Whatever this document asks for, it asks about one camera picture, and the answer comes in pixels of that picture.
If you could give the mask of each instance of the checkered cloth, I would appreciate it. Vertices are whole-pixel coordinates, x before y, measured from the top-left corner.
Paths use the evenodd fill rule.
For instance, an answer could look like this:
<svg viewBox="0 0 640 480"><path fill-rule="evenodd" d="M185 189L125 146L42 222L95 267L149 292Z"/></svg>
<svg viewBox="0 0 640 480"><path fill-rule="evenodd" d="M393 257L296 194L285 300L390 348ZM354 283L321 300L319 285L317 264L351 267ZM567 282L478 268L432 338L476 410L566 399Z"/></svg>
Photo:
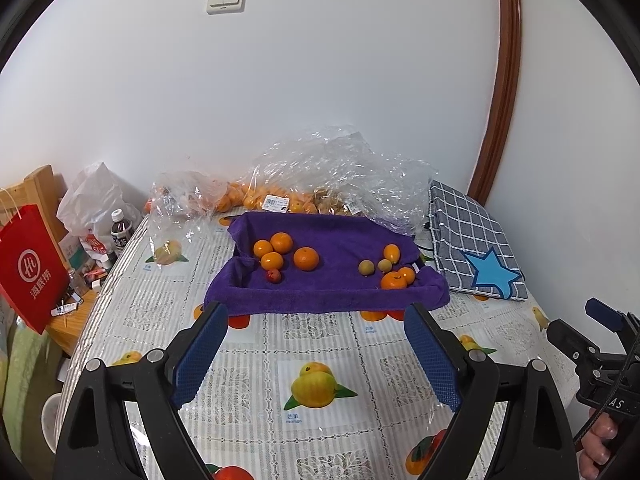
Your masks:
<svg viewBox="0 0 640 480"><path fill-rule="evenodd" d="M493 247L501 264L522 275L500 224L472 198L434 180L429 216L436 266L451 290L501 297L493 286L472 286L475 269L460 251L484 256ZM511 291L510 299L527 299L524 277L511 283Z"/></svg>

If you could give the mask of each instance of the silver bolt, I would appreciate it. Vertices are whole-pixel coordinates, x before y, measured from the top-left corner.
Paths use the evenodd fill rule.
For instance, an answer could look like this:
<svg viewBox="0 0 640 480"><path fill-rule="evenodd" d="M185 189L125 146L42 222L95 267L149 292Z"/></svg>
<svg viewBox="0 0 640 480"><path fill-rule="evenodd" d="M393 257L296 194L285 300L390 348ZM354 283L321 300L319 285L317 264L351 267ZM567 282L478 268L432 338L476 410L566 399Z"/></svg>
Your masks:
<svg viewBox="0 0 640 480"><path fill-rule="evenodd" d="M473 349L469 351L469 357L476 363L481 363L486 359L486 354L482 350Z"/></svg>
<svg viewBox="0 0 640 480"><path fill-rule="evenodd" d="M533 361L531 362L531 366L533 366L534 370L539 372L544 372L546 370L545 362L540 359L533 359Z"/></svg>
<svg viewBox="0 0 640 480"><path fill-rule="evenodd" d="M100 368L100 359L91 359L85 367L88 371L94 372Z"/></svg>
<svg viewBox="0 0 640 480"><path fill-rule="evenodd" d="M146 360L149 361L150 363L157 363L163 357L164 357L164 352L156 348L155 350L152 350L146 355Z"/></svg>

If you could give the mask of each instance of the purple cloth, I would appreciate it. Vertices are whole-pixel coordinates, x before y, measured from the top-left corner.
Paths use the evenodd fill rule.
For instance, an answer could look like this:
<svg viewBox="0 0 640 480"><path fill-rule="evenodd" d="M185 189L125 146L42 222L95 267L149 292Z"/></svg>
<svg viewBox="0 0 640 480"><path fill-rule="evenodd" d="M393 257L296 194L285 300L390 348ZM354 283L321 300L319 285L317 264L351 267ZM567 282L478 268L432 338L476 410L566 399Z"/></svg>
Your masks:
<svg viewBox="0 0 640 480"><path fill-rule="evenodd" d="M358 264L382 259L387 244L400 248L394 270L411 266L420 257L408 236L399 235L366 218L331 215L247 212L228 228L236 242L236 254L209 285L205 304L225 303L230 316L260 313L316 313L348 310L402 310L419 301L428 310L449 303L446 280L431 267L423 267L414 283L404 289L382 290L382 273L361 276ZM293 238L293 250L284 254L282 281L270 283L253 256L257 240L269 240L277 232ZM293 265L293 253L312 247L320 264L311 272Z"/></svg>

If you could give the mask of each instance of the wooden headboard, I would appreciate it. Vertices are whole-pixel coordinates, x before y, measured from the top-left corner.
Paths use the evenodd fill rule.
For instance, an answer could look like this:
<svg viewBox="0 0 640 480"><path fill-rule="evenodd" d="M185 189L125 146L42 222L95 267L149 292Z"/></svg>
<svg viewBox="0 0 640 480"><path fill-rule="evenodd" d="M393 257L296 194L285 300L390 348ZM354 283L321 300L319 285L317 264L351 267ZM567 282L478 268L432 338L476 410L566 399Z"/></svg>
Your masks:
<svg viewBox="0 0 640 480"><path fill-rule="evenodd" d="M60 259L68 267L65 257L60 251L58 242L66 235L65 226L56 217L58 203L62 198L62 190L56 183L51 166L42 166L28 174L20 184L4 186L15 201L15 205L22 207L27 204L35 204L40 210L49 236L54 242ZM0 190L0 223L7 224L11 216L15 214L14 202Z"/></svg>

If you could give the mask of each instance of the red paper bag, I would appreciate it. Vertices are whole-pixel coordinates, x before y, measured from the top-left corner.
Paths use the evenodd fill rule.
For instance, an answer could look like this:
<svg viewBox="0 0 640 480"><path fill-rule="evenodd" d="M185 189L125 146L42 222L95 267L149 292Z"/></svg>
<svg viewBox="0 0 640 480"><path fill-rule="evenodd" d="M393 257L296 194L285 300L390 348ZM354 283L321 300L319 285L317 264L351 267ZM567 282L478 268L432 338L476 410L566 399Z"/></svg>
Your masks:
<svg viewBox="0 0 640 480"><path fill-rule="evenodd" d="M0 230L0 292L24 322L42 334L68 284L38 206L21 207Z"/></svg>

